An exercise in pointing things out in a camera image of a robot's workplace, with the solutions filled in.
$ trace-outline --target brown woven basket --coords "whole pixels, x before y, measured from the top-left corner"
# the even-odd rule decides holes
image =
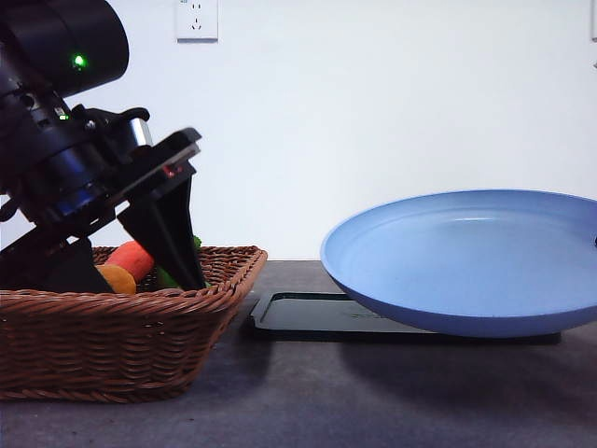
[[[94,249],[96,263],[114,250]],[[185,392],[250,291],[266,252],[204,247],[198,291],[0,291],[0,399],[140,402]]]

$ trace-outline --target electrical outlet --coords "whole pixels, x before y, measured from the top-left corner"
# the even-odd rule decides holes
[[[178,0],[176,2],[176,38],[179,42],[217,41],[218,0]]]

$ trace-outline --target table surface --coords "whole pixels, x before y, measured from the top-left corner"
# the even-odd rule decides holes
[[[597,323],[558,345],[267,342],[273,292],[336,292],[318,261],[270,261],[182,397],[0,404],[1,448],[595,447]]]

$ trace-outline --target green vegetable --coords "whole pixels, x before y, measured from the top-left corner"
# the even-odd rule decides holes
[[[201,248],[201,239],[198,236],[193,236],[193,241],[195,242],[195,248],[199,250]],[[169,287],[180,287],[172,278],[172,276],[161,266],[158,266],[156,271],[159,289],[166,289]],[[208,282],[205,282],[205,285],[207,287],[211,286]]]

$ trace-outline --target toy vegetable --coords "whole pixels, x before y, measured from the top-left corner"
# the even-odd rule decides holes
[[[105,264],[124,268],[138,283],[153,268],[153,259],[139,243],[129,241],[112,252]]]
[[[100,264],[95,268],[117,294],[135,294],[137,292],[134,278],[124,268],[116,264]]]

